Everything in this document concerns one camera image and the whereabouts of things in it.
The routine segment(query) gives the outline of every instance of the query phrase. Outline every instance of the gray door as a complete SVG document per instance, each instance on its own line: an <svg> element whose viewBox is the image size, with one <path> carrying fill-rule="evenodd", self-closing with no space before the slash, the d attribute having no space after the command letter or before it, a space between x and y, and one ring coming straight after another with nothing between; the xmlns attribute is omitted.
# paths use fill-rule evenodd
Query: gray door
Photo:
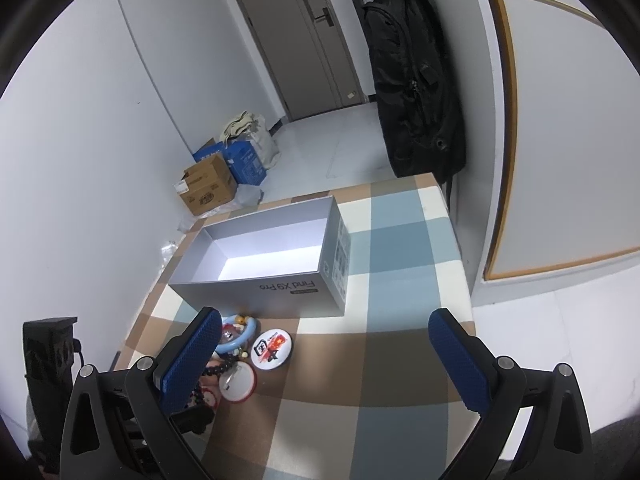
<svg viewBox="0 0 640 480"><path fill-rule="evenodd" d="M291 120L364 102L327 0L238 0Z"/></svg>

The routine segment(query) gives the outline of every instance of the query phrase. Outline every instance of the floor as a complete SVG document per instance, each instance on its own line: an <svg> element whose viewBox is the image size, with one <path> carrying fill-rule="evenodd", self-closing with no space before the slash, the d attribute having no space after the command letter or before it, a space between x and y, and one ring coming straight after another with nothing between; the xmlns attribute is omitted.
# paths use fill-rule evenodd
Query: floor
<svg viewBox="0 0 640 480"><path fill-rule="evenodd" d="M272 201L393 178L375 104L286 124L274 136L282 158L262 188ZM476 307L478 336L527 368L575 370L591 431L640 412L640 266L539 296ZM503 457L518 448L521 410Z"/></svg>
<svg viewBox="0 0 640 480"><path fill-rule="evenodd" d="M527 368L559 362L576 373L591 431L640 413L640 266L581 285L474 308L478 337ZM504 448L512 458L529 418Z"/></svg>
<svg viewBox="0 0 640 480"><path fill-rule="evenodd" d="M285 124L280 160L260 187L264 202L393 178L375 103Z"/></svg>

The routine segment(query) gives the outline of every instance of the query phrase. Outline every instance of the brown cardboard box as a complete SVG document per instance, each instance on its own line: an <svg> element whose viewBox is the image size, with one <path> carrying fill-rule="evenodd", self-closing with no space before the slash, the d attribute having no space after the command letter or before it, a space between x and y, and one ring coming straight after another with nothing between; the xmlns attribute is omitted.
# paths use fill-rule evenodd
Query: brown cardboard box
<svg viewBox="0 0 640 480"><path fill-rule="evenodd" d="M237 187L225 159L219 153L191 166L175 185L180 198L194 216L229 202L236 195Z"/></svg>

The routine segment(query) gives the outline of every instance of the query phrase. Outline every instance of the metal screw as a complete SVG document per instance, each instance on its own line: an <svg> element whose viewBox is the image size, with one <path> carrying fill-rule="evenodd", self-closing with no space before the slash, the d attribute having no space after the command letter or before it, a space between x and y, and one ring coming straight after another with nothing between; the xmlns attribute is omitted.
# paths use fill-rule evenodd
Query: metal screw
<svg viewBox="0 0 640 480"><path fill-rule="evenodd" d="M149 370L149 368L151 368L151 365L153 363L154 363L153 358L141 357L140 359L138 359L138 362L136 363L136 368L138 370Z"/></svg>
<svg viewBox="0 0 640 480"><path fill-rule="evenodd" d="M514 362L510 357L498 357L498 366L503 370L511 370L513 368Z"/></svg>
<svg viewBox="0 0 640 480"><path fill-rule="evenodd" d="M81 377L88 377L92 373L94 373L94 367L91 365L84 365L82 368L80 368Z"/></svg>
<svg viewBox="0 0 640 480"><path fill-rule="evenodd" d="M572 368L565 363L561 363L558 365L558 371L560 372L561 375L564 375L565 377L570 377L571 374L574 373Z"/></svg>

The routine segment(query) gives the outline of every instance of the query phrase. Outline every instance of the tablecloth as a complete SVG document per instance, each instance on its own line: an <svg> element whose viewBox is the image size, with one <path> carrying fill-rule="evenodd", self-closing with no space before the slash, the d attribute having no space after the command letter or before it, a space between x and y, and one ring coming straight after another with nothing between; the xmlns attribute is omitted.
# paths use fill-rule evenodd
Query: tablecloth
<svg viewBox="0 0 640 480"><path fill-rule="evenodd" d="M264 319L293 339L289 361L257 371L255 393L223 402L187 435L225 480L435 479L476 422L430 345L441 306L474 333L458 245L430 174L261 204L200 220L151 290L118 360L155 356L196 311L166 286L200 229L256 210L333 195L351 235L343 317Z"/></svg>

